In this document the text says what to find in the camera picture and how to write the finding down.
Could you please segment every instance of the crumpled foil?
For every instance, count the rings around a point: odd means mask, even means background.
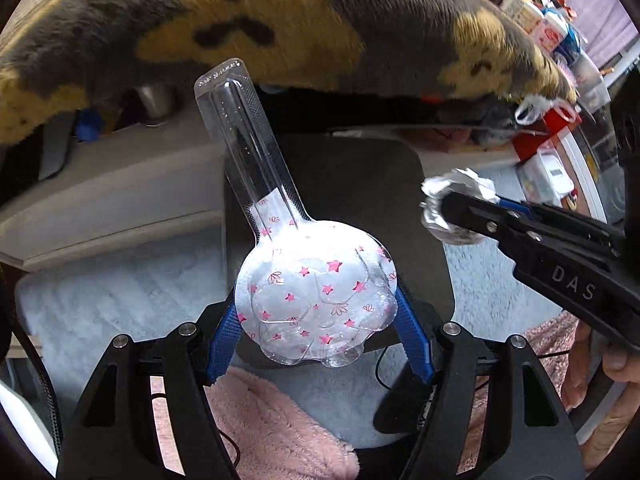
[[[469,168],[452,170],[441,176],[425,179],[422,192],[426,200],[420,204],[423,209],[422,225],[438,240],[450,245],[473,245],[483,240],[481,234],[449,224],[442,217],[442,199],[452,191],[497,204],[500,197],[495,194],[494,183],[488,178],[480,178]]]

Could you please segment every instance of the human hand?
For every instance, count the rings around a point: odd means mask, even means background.
[[[567,408],[579,406],[587,394],[587,375],[591,361],[590,335],[591,327],[582,321],[578,323],[560,395]],[[602,359],[602,368],[614,381],[628,385],[587,442],[580,447],[587,471],[600,465],[640,407],[640,357],[631,356],[623,349],[610,347]]]

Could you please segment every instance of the blue gripper pad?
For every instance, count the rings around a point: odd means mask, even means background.
[[[415,319],[414,311],[399,286],[396,290],[396,301],[398,302],[398,314],[394,320],[394,327],[404,347],[409,366],[423,383],[429,384],[433,378],[429,340],[420,328],[418,320]]]
[[[206,373],[212,383],[215,383],[218,377],[226,374],[241,333],[242,327],[238,321],[236,305],[232,303],[220,321],[209,348],[209,364]]]

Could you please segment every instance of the yellow patch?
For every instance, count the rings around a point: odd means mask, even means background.
[[[5,66],[0,70],[0,144],[20,142],[49,117],[87,103],[84,89],[74,85],[59,86],[43,99],[24,90],[17,71]]]
[[[452,41],[458,60],[438,76],[441,84],[453,88],[451,98],[508,94],[515,52],[507,46],[506,32],[497,16],[487,9],[477,14],[462,12],[453,25]]]
[[[364,46],[332,7],[332,0],[178,0],[187,11],[144,35],[136,55],[150,62],[195,60],[214,66],[229,57],[246,63],[261,83],[334,90],[350,74]],[[255,43],[233,30],[215,47],[193,40],[196,31],[239,17],[266,25],[274,43]]]
[[[531,63],[536,76],[525,85],[526,93],[549,98],[558,97],[558,88],[560,87],[561,78],[564,77],[562,73],[538,48],[535,49]],[[575,103],[577,98],[573,88],[570,89],[569,95],[561,97],[570,103]]]

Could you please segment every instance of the blue object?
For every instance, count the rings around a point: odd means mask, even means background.
[[[80,110],[74,133],[78,139],[92,142],[98,140],[103,126],[104,120],[98,111],[93,108],[85,108]]]
[[[429,384],[434,374],[431,364],[431,345],[400,287],[396,290],[396,301],[398,314],[394,320],[394,327],[404,347],[409,366],[423,383]]]
[[[241,334],[242,327],[238,320],[236,305],[232,303],[226,310],[225,317],[220,321],[216,335],[209,347],[209,364],[206,374],[212,383],[215,383],[218,377],[226,374]]]
[[[554,50],[554,54],[562,56],[566,65],[572,67],[580,59],[580,35],[571,26],[571,23],[567,25],[569,27],[569,34]]]
[[[431,345],[400,287],[396,290],[396,301],[398,302],[398,314],[394,320],[396,332],[404,347],[411,370],[428,384],[434,375],[431,364]],[[215,383],[218,377],[224,375],[229,368],[241,334],[242,327],[238,321],[236,306],[232,304],[220,321],[209,348],[206,374],[212,383]]]
[[[533,212],[531,211],[531,209],[528,206],[525,206],[524,204],[522,204],[520,202],[514,202],[513,200],[508,200],[506,198],[501,198],[500,202],[498,202],[498,205],[500,207],[505,208],[505,209],[509,209],[511,211],[515,211],[517,213],[523,214],[524,216],[526,216],[530,220],[535,220],[536,219],[536,217],[533,215]]]

